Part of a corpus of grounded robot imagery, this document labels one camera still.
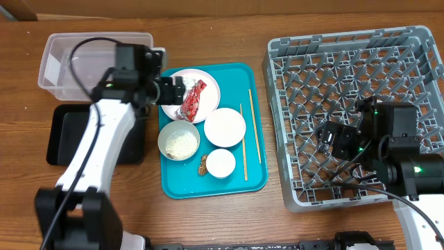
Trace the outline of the white cup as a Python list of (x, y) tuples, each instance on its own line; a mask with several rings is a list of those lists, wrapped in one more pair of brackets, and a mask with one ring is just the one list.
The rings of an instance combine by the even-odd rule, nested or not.
[(206, 160), (207, 171), (215, 178), (226, 178), (233, 173), (236, 167), (234, 155), (227, 149), (212, 151)]

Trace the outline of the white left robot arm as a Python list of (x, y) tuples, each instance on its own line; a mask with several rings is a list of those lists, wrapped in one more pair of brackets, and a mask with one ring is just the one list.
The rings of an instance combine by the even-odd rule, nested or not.
[(92, 90), (75, 72), (90, 98), (89, 119), (78, 148), (52, 189), (40, 188), (35, 211), (43, 236), (41, 249), (150, 249), (146, 236), (123, 229), (109, 198), (122, 146), (149, 105), (180, 105), (182, 79), (163, 77), (162, 47), (115, 42), (115, 65)]

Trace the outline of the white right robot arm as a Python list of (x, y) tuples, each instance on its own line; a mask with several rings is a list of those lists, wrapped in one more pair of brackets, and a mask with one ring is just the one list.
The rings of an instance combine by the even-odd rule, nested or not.
[(316, 129), (317, 149), (345, 160), (329, 184), (364, 190), (377, 179), (391, 198), (409, 249), (443, 248), (443, 157), (421, 153), (417, 108), (409, 102), (359, 101), (357, 126), (327, 121)]

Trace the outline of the white tissue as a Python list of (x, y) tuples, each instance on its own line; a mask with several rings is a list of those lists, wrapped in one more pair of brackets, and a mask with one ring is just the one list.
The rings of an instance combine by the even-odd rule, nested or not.
[(186, 91), (190, 91), (195, 86), (195, 84), (197, 84), (197, 82), (198, 82), (195, 78), (185, 77), (185, 76), (183, 76), (182, 81), (183, 81)]

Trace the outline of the grey-green bowl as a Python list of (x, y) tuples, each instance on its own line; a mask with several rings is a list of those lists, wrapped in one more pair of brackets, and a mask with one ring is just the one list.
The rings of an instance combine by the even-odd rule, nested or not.
[(196, 137), (196, 139), (198, 140), (198, 148), (200, 146), (200, 134), (199, 134), (197, 128), (192, 123), (189, 123), (189, 122), (186, 122), (186, 121), (182, 121), (182, 120), (177, 120), (177, 121), (170, 122), (160, 131), (160, 134), (159, 134), (158, 139), (157, 139), (157, 145), (158, 145), (158, 148), (159, 148), (161, 154), (163, 156), (167, 157), (169, 160), (173, 160), (173, 159), (168, 157), (168, 155), (167, 155), (167, 153), (165, 151), (166, 141), (167, 141), (169, 136), (171, 136), (171, 135), (173, 135), (174, 133), (177, 133), (177, 132), (179, 132), (179, 133), (184, 133), (184, 132), (192, 133)]

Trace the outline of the red snack wrapper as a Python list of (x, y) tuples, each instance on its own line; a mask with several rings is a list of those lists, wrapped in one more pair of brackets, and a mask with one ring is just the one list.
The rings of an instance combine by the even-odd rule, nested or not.
[(200, 106), (200, 94), (207, 87), (207, 84), (199, 79), (197, 84), (190, 90), (186, 91), (187, 95), (182, 105), (176, 111), (176, 117), (180, 120), (193, 122)]

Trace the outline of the pink shallow bowl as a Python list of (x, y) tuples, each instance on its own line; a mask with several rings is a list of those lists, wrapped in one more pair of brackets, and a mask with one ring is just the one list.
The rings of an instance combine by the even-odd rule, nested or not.
[(228, 148), (241, 142), (246, 134), (242, 115), (231, 108), (214, 110), (205, 120), (206, 138), (215, 146)]

